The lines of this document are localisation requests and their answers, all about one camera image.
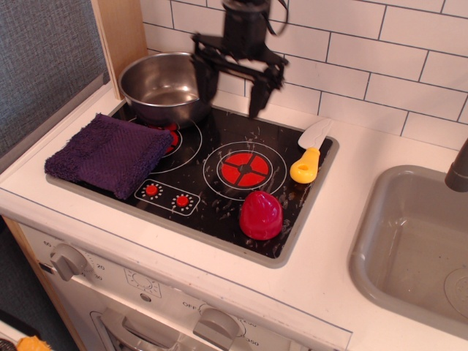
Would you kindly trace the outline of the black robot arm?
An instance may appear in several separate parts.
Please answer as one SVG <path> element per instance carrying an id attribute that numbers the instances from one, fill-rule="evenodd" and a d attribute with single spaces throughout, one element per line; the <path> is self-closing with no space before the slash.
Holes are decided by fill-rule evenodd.
<path id="1" fill-rule="evenodd" d="M 272 91 L 284 82 L 284 68 L 288 60 L 270 50 L 267 34 L 279 36 L 285 30 L 272 28 L 270 1 L 223 1 L 224 30 L 220 37 L 194 34 L 195 68 L 198 95 L 201 101 L 211 102 L 216 95 L 221 72 L 253 82 L 249 103 L 249 117 L 256 118 L 263 110 Z"/>

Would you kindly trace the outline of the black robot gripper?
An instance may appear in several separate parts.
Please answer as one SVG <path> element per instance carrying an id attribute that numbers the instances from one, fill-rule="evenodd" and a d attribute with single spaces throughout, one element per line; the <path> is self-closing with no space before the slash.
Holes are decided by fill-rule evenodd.
<path id="1" fill-rule="evenodd" d="M 272 91 L 282 86 L 287 60 L 271 51 L 267 34 L 280 35 L 270 23 L 270 7 L 225 7 L 220 37 L 192 35 L 198 96 L 211 103 L 217 91 L 219 73 L 225 72 L 253 81 L 249 117 L 256 118 L 265 108 Z"/>

